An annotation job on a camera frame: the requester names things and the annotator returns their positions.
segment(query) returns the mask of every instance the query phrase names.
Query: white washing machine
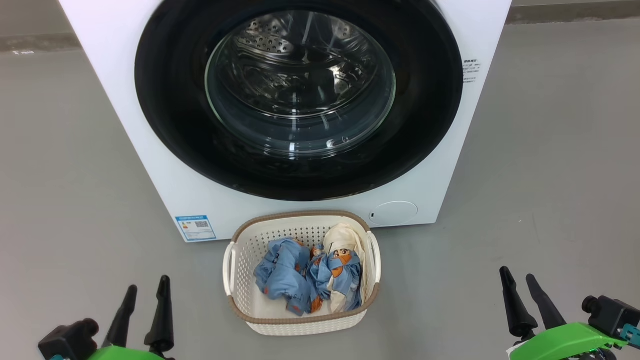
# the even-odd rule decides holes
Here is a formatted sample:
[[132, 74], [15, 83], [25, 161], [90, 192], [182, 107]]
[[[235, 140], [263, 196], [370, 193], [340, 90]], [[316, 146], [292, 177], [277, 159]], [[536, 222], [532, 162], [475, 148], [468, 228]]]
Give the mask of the white washing machine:
[[60, 0], [185, 241], [436, 221], [511, 0]]

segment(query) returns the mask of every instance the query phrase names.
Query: blue label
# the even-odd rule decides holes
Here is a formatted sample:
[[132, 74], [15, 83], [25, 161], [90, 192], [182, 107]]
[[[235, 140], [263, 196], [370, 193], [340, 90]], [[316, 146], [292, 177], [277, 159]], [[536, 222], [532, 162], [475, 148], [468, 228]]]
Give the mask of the blue label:
[[178, 226], [187, 241], [215, 240], [216, 233], [205, 215], [197, 217], [176, 217]]

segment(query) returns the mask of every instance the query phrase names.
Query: sticker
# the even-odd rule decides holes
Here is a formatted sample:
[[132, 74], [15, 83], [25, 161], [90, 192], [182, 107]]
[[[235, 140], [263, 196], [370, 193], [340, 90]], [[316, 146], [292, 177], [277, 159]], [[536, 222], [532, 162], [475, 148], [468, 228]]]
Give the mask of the sticker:
[[465, 60], [462, 62], [463, 82], [465, 84], [475, 83], [480, 72], [480, 63], [477, 59]]
[[187, 241], [215, 240], [216, 234], [206, 216], [175, 217]]

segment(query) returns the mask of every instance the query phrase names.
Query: black door rim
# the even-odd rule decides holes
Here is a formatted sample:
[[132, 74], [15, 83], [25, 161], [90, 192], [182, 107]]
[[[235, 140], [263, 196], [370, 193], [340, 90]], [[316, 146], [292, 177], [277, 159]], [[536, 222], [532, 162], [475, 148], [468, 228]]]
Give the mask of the black door rim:
[[[204, 68], [217, 43], [244, 21], [284, 10], [344, 19], [393, 63], [397, 89], [387, 119], [345, 154], [270, 159], [221, 126], [205, 97]], [[135, 80], [148, 123], [185, 164], [231, 189], [295, 201], [355, 195], [407, 173], [448, 132], [463, 87], [460, 52], [439, 11], [427, 1], [387, 0], [166, 0], [141, 37]]]

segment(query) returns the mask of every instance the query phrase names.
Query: wall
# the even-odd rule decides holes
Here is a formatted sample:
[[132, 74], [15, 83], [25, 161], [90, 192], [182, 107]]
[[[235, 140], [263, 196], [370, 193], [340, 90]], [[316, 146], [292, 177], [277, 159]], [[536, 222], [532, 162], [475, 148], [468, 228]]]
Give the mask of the wall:
[[0, 37], [71, 31], [57, 0], [0, 0]]

